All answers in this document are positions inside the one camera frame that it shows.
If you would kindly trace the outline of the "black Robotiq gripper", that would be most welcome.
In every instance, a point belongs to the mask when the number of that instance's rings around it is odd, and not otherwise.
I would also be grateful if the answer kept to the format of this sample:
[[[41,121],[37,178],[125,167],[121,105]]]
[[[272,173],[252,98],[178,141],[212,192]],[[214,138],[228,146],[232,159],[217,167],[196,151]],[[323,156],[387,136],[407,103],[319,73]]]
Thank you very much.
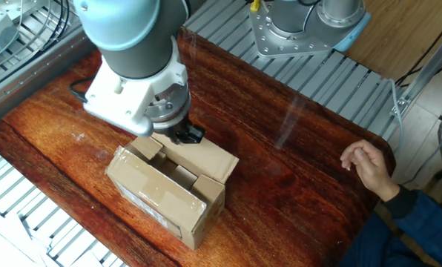
[[[198,125],[190,125],[191,121],[188,116],[185,116],[181,121],[169,127],[165,135],[174,144],[199,144],[201,143],[205,129]]]

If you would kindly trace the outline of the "person's bare hand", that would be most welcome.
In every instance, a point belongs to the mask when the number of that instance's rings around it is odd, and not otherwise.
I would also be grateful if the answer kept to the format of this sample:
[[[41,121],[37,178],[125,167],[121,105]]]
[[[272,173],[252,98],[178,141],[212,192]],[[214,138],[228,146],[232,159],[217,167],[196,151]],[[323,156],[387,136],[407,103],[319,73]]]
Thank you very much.
[[[340,156],[341,167],[350,171],[355,167],[363,185],[388,202],[398,195],[400,187],[392,181],[382,152],[366,140],[349,145]]]

